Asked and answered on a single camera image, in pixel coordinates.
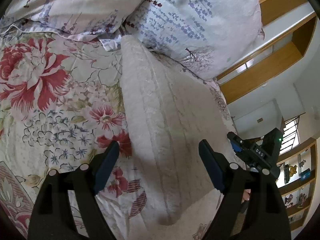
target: blue box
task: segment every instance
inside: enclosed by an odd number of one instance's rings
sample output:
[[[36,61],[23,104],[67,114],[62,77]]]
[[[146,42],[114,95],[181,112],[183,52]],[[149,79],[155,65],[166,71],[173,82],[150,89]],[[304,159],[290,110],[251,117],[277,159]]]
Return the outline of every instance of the blue box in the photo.
[[[311,170],[310,169],[306,169],[305,171],[301,172],[300,174],[300,180],[306,180],[307,178],[309,178],[311,176]]]

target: window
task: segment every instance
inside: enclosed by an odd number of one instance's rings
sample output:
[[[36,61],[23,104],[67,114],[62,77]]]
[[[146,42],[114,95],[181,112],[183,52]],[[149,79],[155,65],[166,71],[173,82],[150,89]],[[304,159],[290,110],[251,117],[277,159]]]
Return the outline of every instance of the window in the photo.
[[[290,151],[299,144],[298,125],[300,116],[285,122],[280,154]]]

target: yellow figurine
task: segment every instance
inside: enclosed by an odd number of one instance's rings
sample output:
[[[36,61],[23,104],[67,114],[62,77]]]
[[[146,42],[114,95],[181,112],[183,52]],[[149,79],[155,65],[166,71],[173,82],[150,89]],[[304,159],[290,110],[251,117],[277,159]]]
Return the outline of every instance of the yellow figurine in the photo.
[[[290,166],[289,165],[289,177],[291,178],[294,174],[297,173],[297,168],[298,166],[295,165],[295,166]]]

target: finger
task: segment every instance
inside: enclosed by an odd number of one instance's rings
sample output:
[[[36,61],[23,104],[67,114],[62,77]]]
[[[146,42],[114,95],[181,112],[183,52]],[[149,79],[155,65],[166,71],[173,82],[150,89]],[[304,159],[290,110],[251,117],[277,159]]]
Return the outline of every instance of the finger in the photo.
[[[243,197],[242,197],[244,200],[249,200],[250,199],[250,195],[249,195],[249,193],[248,192],[246,192],[246,191],[244,191],[244,193],[243,193]]]

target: figurine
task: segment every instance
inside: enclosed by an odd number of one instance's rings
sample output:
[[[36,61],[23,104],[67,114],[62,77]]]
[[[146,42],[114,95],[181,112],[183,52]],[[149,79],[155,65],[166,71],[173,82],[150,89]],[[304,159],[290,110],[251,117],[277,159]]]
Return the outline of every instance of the figurine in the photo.
[[[285,197],[284,204],[287,204],[287,203],[291,202],[291,201],[292,201],[292,199],[293,199],[293,195],[292,195],[292,194],[290,194],[288,198],[287,198],[287,197]]]
[[[299,204],[298,208],[303,207],[302,205],[305,203],[306,199],[307,199],[306,194],[301,193],[298,201],[298,204]]]
[[[300,162],[300,163],[299,163],[299,167],[301,167],[301,168],[302,168],[302,167],[303,167],[303,165],[304,165],[306,162],[307,162],[306,160],[303,160],[302,162]]]
[[[297,165],[294,165],[294,166],[290,166],[290,165],[289,165],[289,177],[290,177],[290,178],[291,178],[294,174],[297,173],[297,168],[298,168]]]
[[[293,206],[293,203],[291,202],[289,205],[285,206],[285,208],[289,208],[289,207],[292,207]]]

